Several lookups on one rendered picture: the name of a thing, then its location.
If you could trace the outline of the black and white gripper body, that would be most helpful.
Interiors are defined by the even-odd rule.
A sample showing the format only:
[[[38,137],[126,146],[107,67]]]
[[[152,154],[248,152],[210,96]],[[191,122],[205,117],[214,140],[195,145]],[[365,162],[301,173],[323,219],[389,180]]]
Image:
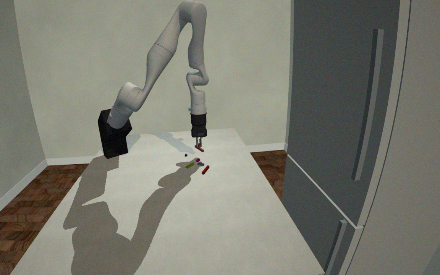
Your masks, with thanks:
[[[189,107],[188,110],[191,111],[191,136],[193,138],[207,136],[206,105],[191,104],[191,107]]]

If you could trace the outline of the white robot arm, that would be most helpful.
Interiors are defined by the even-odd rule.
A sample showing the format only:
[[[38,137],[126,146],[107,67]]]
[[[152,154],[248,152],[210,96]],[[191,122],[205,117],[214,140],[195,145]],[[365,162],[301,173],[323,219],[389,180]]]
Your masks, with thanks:
[[[198,71],[189,71],[186,80],[190,89],[191,104],[205,104],[205,92],[194,86],[204,86],[209,82],[203,55],[206,18],[207,10],[202,2],[185,0],[178,6],[164,31],[148,52],[144,89],[130,82],[121,87],[107,120],[111,127],[122,128],[132,113],[139,111],[142,107],[154,83],[175,54],[181,30],[188,22],[192,25],[192,38],[188,47],[189,66]]]

